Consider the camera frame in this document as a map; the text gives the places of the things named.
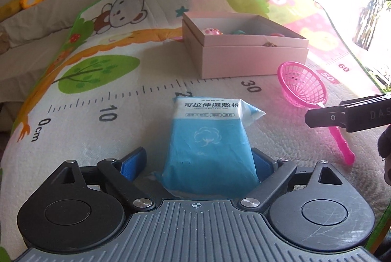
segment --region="number 10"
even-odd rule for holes
[[[118,108],[114,105],[110,105],[109,108],[104,108],[103,110],[100,110],[101,112],[107,112],[112,110],[117,110]],[[118,117],[115,113],[106,113],[99,116],[99,121],[101,122],[111,122],[114,121]]]

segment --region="metal screw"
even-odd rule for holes
[[[254,198],[245,198],[243,199],[240,204],[243,206],[243,207],[246,207],[246,208],[255,208],[255,207],[258,207],[261,203],[259,202],[258,199],[254,199]]]
[[[139,198],[133,201],[133,205],[137,208],[148,208],[152,206],[152,201],[147,198]]]

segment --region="wet cotton package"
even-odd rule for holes
[[[163,186],[197,199],[246,195],[260,182],[244,126],[264,114],[242,100],[177,98]]]

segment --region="open box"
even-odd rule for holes
[[[223,34],[206,35],[205,28],[216,28]],[[254,14],[187,12],[182,29],[183,41],[202,79],[277,74],[281,63],[305,64],[307,59],[307,39]],[[237,30],[246,34],[231,34]]]

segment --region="play mat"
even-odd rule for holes
[[[301,166],[331,161],[381,217],[391,198],[377,154],[383,129],[344,134],[357,157],[349,167],[327,128],[305,125],[306,109],[285,100],[276,76],[199,79],[181,39],[190,10],[258,14],[308,38],[307,65],[323,78],[327,105],[379,93],[312,0],[101,0],[76,20],[24,103],[3,156],[1,246],[12,259],[25,250],[19,208],[64,160],[88,166],[143,146],[144,174],[161,171],[176,96],[242,99],[264,110],[247,129],[252,147]]]

